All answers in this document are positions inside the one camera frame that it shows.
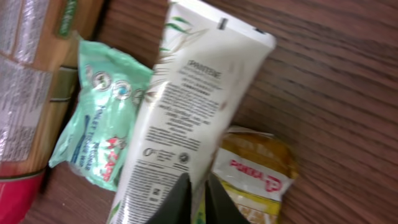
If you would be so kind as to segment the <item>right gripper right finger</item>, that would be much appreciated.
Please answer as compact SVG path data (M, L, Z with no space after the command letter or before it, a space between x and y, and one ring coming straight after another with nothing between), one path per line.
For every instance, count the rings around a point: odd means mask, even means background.
M206 224L249 224L214 174L205 184Z

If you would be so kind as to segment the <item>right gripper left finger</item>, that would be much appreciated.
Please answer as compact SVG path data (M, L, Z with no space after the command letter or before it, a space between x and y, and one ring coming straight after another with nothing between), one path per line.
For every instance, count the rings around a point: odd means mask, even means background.
M146 224L190 224L192 184L188 173L183 173Z

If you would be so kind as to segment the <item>green yellow drink pouch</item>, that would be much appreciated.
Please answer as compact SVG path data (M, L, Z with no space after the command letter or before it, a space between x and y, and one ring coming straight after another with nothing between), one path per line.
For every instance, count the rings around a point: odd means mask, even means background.
M278 223L282 197L298 176L294 157L273 134L232 126L211 172L249 223Z

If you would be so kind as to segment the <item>teal tissue pack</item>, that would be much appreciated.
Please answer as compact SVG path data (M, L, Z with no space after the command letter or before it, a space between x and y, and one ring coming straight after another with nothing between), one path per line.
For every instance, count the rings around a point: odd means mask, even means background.
M49 160L90 183L117 189L128 144L152 70L101 42L78 44L78 103Z

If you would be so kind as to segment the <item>white cream tube gold cap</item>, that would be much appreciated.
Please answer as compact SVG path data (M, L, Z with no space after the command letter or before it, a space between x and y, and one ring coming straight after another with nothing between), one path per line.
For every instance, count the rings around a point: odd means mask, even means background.
M145 223L179 177L194 217L220 139L276 38L203 1L170 1L109 223Z

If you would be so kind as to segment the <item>orange cracker package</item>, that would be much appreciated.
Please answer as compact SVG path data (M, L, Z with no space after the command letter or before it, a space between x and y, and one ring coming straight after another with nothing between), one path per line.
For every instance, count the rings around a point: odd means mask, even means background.
M103 0L1 0L1 222L37 195Z

